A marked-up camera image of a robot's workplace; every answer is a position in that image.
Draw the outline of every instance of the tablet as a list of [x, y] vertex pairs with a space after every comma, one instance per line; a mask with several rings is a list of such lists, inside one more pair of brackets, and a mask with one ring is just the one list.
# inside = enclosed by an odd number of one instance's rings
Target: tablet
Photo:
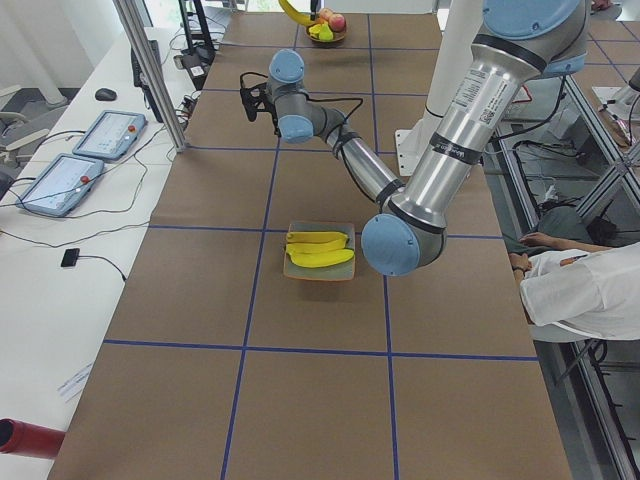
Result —
[[91, 190], [104, 162], [60, 154], [18, 197], [16, 206], [41, 215], [63, 217]]
[[127, 153], [147, 124], [141, 113], [105, 110], [73, 149], [75, 155], [117, 160]]

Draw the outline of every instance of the desk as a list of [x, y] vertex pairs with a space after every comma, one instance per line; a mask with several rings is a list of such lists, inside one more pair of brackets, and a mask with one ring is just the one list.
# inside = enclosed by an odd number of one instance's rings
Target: desk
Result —
[[[168, 51], [172, 31], [151, 29], [149, 38]], [[193, 92], [188, 75], [171, 61], [165, 64], [165, 80], [178, 105]], [[115, 102], [97, 102], [100, 87], [118, 93]], [[146, 110], [142, 92], [132, 85], [129, 42], [120, 37], [96, 67], [52, 134], [85, 130], [105, 109], [144, 112], [149, 120], [141, 145], [160, 128]], [[78, 137], [45, 143], [25, 167], [22, 177], [37, 175], [58, 153], [71, 152]], [[149, 169], [140, 194], [130, 211], [96, 214], [83, 219], [35, 217], [14, 207], [0, 208], [0, 225], [6, 231], [52, 244], [73, 241], [101, 230], [141, 224], [149, 219], [171, 168], [166, 154], [168, 135], [160, 133], [138, 158]], [[132, 201], [143, 167], [130, 160], [101, 179], [72, 215], [102, 208], [125, 209]], [[16, 191], [26, 187], [16, 186]], [[13, 203], [7, 194], [3, 204]], [[101, 255], [125, 273], [131, 269], [146, 228], [133, 228], [78, 243], [83, 255]], [[65, 403], [56, 389], [85, 365], [93, 362], [123, 288], [118, 272], [101, 260], [80, 260], [73, 269], [61, 269], [65, 247], [45, 248], [0, 234], [0, 416], [66, 430], [79, 397]], [[0, 457], [0, 478], [41, 480], [52, 462], [13, 455]]]
[[358, 248], [350, 282], [282, 275], [291, 220], [361, 231], [375, 207], [317, 139], [249, 124], [238, 74], [296, 48], [312, 96], [364, 98], [390, 165], [424, 108], [435, 16], [348, 21], [318, 49], [232, 17], [50, 480], [571, 478], [481, 169], [431, 266], [387, 279]]

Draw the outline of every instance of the metal pole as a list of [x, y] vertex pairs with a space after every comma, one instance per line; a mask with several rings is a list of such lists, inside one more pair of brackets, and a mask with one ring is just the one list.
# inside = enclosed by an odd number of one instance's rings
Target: metal pole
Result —
[[171, 97], [162, 79], [161, 66], [156, 62], [155, 56], [149, 46], [140, 13], [134, 2], [113, 0], [113, 4], [118, 11], [124, 31], [127, 33], [127, 37], [129, 37], [131, 48], [140, 63], [140, 68], [149, 83], [149, 88], [160, 110], [160, 116], [169, 132], [171, 141], [176, 151], [182, 152], [187, 147], [184, 132], [178, 122]]

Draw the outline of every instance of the plate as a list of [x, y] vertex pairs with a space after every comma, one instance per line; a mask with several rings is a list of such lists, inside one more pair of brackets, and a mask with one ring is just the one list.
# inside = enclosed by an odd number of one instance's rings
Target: plate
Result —
[[[290, 232], [343, 232], [349, 237], [345, 248], [355, 250], [356, 231], [352, 223], [292, 221]], [[343, 282], [353, 279], [356, 271], [355, 255], [347, 262], [330, 267], [306, 268], [295, 265], [289, 255], [284, 254], [285, 277], [298, 280], [316, 280], [321, 282]]]

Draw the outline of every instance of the hand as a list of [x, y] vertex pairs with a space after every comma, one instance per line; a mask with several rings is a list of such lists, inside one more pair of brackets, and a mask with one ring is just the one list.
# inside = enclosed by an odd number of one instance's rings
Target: hand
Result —
[[611, 0], [592, 0], [591, 1], [591, 10], [597, 12], [599, 10], [606, 10], [611, 7], [613, 4]]
[[520, 267], [524, 269], [525, 272], [531, 270], [532, 265], [529, 261], [529, 256], [524, 253], [522, 255], [518, 255], [517, 253], [509, 254], [509, 263], [511, 263], [511, 267]]
[[527, 247], [554, 247], [557, 239], [542, 232], [533, 232], [520, 239]]

